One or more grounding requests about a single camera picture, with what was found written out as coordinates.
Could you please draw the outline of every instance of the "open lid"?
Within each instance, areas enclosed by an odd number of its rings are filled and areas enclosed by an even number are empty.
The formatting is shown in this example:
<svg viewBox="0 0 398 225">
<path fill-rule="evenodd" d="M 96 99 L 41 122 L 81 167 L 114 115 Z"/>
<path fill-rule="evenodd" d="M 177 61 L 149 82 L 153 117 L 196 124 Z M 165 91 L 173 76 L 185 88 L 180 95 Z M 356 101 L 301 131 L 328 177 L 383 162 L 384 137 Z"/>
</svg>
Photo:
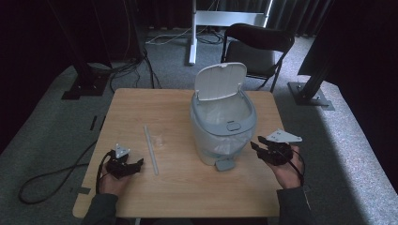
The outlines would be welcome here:
<svg viewBox="0 0 398 225">
<path fill-rule="evenodd" d="M 215 100 L 236 94 L 246 77 L 246 66 L 223 63 L 205 67 L 196 75 L 195 94 L 199 100 Z"/>
</svg>

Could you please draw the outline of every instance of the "trash can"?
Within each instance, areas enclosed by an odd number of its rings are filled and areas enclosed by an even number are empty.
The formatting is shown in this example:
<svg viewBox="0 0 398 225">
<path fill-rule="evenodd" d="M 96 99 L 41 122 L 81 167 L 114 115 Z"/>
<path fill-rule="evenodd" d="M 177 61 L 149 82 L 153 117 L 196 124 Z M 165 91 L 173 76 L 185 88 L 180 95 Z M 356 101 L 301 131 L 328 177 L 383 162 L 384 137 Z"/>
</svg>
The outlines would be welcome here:
<svg viewBox="0 0 398 225">
<path fill-rule="evenodd" d="M 235 167 L 234 159 L 253 137 L 257 114 L 241 90 L 247 69 L 223 63 L 199 71 L 191 99 L 191 126 L 199 158 L 219 171 Z"/>
</svg>

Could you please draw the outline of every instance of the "table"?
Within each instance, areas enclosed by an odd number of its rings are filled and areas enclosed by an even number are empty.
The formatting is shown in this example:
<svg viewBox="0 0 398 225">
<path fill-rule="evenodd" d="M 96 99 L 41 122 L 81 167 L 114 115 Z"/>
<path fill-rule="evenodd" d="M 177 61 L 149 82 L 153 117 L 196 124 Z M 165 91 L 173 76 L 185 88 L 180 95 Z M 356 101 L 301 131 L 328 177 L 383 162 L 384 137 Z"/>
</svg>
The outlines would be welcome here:
<svg viewBox="0 0 398 225">
<path fill-rule="evenodd" d="M 115 92 L 98 143 L 89 163 L 73 215 L 83 218 L 95 195 L 98 166 L 115 144 L 131 149 L 129 163 L 145 163 L 136 173 L 117 215 L 123 218 L 249 218 L 277 217 L 279 204 L 274 174 L 257 158 L 248 143 L 236 167 L 217 172 L 197 156 L 191 132 L 190 104 L 193 90 L 118 89 Z M 283 128 L 270 92 L 247 92 L 258 115 L 256 135 Z M 159 175 L 155 175 L 144 125 L 163 124 L 164 145 L 154 147 Z"/>
<path fill-rule="evenodd" d="M 196 0 L 192 0 L 192 34 L 189 62 L 190 65 L 194 65 L 196 62 L 197 25 L 230 26 L 234 23 L 247 23 L 251 25 L 266 27 L 272 2 L 273 0 L 268 1 L 264 13 L 254 13 L 196 10 Z"/>
</svg>

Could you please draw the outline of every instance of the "forearm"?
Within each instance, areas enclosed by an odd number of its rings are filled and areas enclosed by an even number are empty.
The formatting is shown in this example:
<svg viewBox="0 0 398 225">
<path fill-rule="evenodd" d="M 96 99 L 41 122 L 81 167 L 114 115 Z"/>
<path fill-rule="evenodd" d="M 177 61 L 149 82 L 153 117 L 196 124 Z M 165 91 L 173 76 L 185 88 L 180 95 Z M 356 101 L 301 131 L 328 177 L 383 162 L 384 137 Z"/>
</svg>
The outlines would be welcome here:
<svg viewBox="0 0 398 225">
<path fill-rule="evenodd" d="M 314 225 L 314 217 L 302 187 L 278 190 L 280 225 Z"/>
<path fill-rule="evenodd" d="M 117 199 L 117 196 L 113 194 L 98 194 L 94 196 L 82 225 L 115 224 Z"/>
</svg>

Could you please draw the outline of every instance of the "white desk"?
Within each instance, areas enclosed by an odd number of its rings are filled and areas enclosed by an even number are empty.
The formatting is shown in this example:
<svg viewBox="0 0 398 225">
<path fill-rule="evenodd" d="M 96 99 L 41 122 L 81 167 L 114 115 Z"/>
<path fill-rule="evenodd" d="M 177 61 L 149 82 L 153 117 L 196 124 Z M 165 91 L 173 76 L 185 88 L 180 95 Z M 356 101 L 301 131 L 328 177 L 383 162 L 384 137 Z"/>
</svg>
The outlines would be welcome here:
<svg viewBox="0 0 398 225">
<path fill-rule="evenodd" d="M 197 25 L 230 26 L 234 23 L 247 23 L 266 27 L 272 2 L 273 0 L 270 0 L 268 2 L 266 6 L 266 11 L 264 13 L 253 13 L 196 10 L 196 0 L 192 0 L 192 37 L 190 65 L 194 65 L 196 61 Z"/>
</svg>

